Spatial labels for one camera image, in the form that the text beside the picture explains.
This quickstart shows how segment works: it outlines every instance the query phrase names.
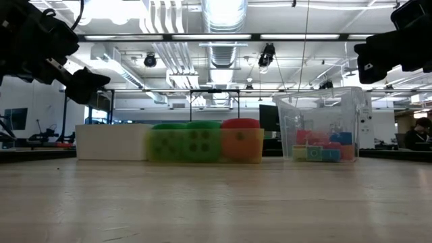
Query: black monitor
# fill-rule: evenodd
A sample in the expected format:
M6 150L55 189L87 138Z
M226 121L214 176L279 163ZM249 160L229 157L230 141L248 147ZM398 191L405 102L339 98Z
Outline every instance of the black monitor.
M259 123L264 131L280 132L277 107L273 105L259 105Z

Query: clear plastic bin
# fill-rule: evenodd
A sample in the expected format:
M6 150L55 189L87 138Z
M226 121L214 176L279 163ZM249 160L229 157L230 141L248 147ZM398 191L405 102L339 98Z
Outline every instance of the clear plastic bin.
M331 88L273 97L278 106L284 159L354 161L358 156L359 87Z
M151 130L146 151L153 162L260 163L262 129Z

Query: table surface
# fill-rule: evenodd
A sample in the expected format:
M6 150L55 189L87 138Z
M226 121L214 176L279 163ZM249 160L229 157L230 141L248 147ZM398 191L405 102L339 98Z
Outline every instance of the table surface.
M432 164L0 165L0 242L430 242Z

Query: air duct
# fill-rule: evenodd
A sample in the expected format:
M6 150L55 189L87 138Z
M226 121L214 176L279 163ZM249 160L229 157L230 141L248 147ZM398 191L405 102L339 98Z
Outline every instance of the air duct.
M205 32L237 33L242 31L248 7L247 0L201 0L201 6ZM234 71L226 69L234 65L237 47L209 47L208 52L211 67L224 69L211 70L210 78L212 81L216 83L231 82Z

